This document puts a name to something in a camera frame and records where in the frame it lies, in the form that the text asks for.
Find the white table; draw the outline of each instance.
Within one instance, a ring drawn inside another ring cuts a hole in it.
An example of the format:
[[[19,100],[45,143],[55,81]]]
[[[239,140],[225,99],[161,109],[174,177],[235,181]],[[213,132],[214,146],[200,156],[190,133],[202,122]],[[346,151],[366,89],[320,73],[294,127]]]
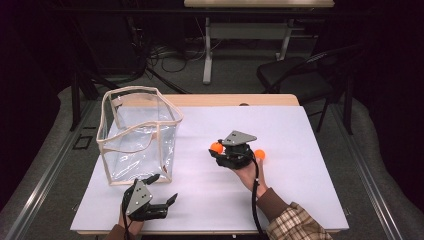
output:
[[[217,96],[206,99],[215,97],[220,105],[222,101]],[[261,96],[275,98],[275,95]],[[249,103],[246,99],[240,102]],[[143,234],[256,232],[251,193],[234,173],[219,167],[208,152],[212,142],[225,138],[232,130],[258,138],[250,146],[253,150],[265,150],[267,183],[284,200],[301,204],[329,231],[349,228],[302,107],[180,109],[185,116],[177,132],[173,182],[149,186],[154,196],[152,203],[163,203],[174,193],[178,193],[178,198],[169,208],[166,219],[146,222]],[[106,234],[118,220],[122,195],[128,187],[109,186],[99,158],[71,230],[80,234]],[[267,220],[260,211],[258,214],[261,226],[265,228]]]
[[[333,0],[184,0],[185,7],[192,8],[331,8]],[[288,23],[211,23],[205,24],[205,68],[203,83],[211,83],[211,38],[217,39],[268,39],[282,40],[276,60],[283,60],[287,52],[292,30]]]

